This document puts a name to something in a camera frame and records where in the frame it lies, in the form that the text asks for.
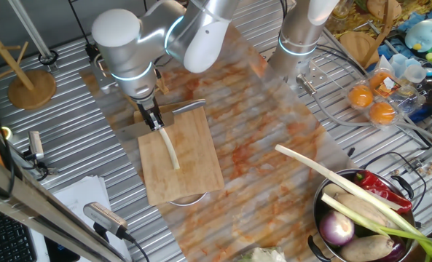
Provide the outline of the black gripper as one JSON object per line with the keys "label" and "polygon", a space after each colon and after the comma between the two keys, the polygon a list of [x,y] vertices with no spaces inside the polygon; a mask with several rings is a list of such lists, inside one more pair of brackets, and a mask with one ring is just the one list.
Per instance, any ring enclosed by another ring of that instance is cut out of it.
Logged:
{"label": "black gripper", "polygon": [[160,109],[155,97],[137,100],[137,105],[138,110],[144,118],[144,122],[151,128],[151,131],[156,131],[164,127],[164,122],[161,118]]}

